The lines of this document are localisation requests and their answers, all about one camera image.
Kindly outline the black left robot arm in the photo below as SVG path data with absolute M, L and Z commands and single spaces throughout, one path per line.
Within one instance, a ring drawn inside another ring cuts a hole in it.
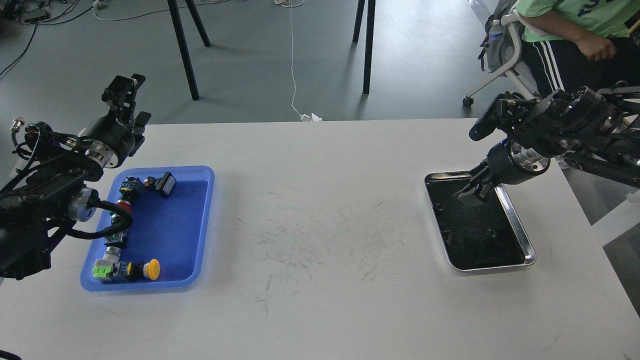
M 93 240 L 133 224 L 130 210 L 99 198 L 86 182 L 115 168 L 144 143 L 151 114 L 134 116 L 146 78 L 117 75 L 102 94 L 109 111 L 80 134 L 55 132 L 43 121 L 25 128 L 15 152 L 27 158 L 1 189 L 2 278 L 23 280 L 51 268 L 51 252 L 66 236 Z

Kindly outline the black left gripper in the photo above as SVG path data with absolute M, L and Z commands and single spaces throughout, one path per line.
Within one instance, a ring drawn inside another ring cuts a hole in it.
M 145 141 L 150 112 L 140 111 L 134 119 L 135 98 L 146 77 L 134 73 L 117 75 L 102 94 L 109 107 L 106 116 L 95 120 L 78 135 L 78 151 L 102 168 L 116 168 L 133 157 Z

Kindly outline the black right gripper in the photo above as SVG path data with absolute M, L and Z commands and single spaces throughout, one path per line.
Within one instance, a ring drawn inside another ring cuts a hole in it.
M 452 198 L 466 207 L 478 207 L 489 201 L 500 184 L 518 185 L 544 174 L 551 160 L 515 140 L 503 140 L 492 146 L 478 166 L 462 178 L 463 187 Z

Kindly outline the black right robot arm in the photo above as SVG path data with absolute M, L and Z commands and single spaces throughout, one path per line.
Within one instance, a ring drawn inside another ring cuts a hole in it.
M 469 132 L 480 141 L 505 132 L 470 171 L 454 198 L 469 207 L 487 202 L 500 184 L 518 185 L 547 171 L 562 157 L 574 169 L 639 187 L 639 88 L 557 89 L 546 98 L 515 92 L 496 96 Z

